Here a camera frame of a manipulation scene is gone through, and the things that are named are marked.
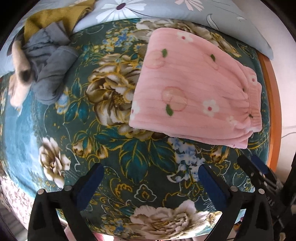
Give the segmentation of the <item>pink floral fleece garment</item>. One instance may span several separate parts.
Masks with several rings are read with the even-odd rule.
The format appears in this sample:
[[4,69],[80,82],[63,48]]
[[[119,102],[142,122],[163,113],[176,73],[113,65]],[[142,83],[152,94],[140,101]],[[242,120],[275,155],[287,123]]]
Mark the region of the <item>pink floral fleece garment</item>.
[[129,125],[246,149],[262,129],[261,91],[256,73],[214,44],[160,28],[149,39]]

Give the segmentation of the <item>teal floral bed blanket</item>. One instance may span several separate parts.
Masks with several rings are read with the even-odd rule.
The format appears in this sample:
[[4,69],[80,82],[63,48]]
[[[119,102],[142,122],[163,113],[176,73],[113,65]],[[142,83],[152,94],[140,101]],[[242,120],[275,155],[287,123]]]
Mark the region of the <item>teal floral bed blanket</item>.
[[170,138],[128,125],[144,47],[151,32],[162,27],[213,42],[252,68],[260,84],[265,83],[255,49],[194,23],[135,19],[90,27],[71,38],[79,57],[55,104],[43,105],[29,94],[22,109],[16,110],[8,95],[10,76],[1,78],[1,163],[7,177],[34,199],[39,189],[58,191],[101,163],[104,180],[82,216],[91,230],[123,237],[129,237],[130,217],[140,207],[167,211],[191,200],[198,211],[206,210],[215,218],[214,206],[197,177],[201,161],[227,184],[253,191],[236,160],[241,154],[268,159],[266,91],[261,94],[263,129],[244,150]]

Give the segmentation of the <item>white grey floral quilt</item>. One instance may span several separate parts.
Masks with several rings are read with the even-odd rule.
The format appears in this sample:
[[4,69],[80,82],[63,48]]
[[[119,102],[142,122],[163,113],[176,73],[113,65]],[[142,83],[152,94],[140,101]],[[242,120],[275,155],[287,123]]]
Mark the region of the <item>white grey floral quilt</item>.
[[8,177],[1,177],[1,189],[11,211],[28,230],[34,203],[33,197],[29,196]]

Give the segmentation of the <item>beige fleece garment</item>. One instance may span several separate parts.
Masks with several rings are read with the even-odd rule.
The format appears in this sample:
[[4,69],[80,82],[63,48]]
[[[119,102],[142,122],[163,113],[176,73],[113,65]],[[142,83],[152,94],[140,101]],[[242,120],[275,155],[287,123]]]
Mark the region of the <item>beige fleece garment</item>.
[[10,104],[14,108],[21,108],[33,83],[33,74],[20,40],[13,42],[11,54],[15,73],[9,81]]

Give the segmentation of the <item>grey garment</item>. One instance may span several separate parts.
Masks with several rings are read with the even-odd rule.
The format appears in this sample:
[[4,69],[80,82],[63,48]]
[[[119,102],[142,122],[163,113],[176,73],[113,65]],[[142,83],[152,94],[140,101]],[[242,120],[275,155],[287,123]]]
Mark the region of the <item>grey garment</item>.
[[64,77],[79,57],[62,21],[49,24],[23,46],[34,73],[31,90],[37,101],[52,105],[64,91]]

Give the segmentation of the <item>light blue daisy duvet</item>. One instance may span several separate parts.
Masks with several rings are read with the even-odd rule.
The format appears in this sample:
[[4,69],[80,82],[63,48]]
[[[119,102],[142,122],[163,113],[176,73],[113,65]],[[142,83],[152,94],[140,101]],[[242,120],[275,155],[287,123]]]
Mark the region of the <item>light blue daisy duvet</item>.
[[234,37],[273,59],[273,50],[255,25],[233,1],[96,1],[94,10],[75,26],[91,26],[124,19],[170,18],[210,27]]

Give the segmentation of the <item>mustard yellow garment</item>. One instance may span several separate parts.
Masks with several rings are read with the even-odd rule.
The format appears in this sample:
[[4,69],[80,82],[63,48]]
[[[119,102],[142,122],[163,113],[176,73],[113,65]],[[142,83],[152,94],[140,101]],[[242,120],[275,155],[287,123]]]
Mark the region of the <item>mustard yellow garment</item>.
[[72,6],[57,9],[45,9],[27,18],[24,25],[25,43],[39,30],[54,22],[62,22],[67,34],[70,34],[76,24],[94,9],[95,0],[78,1]]

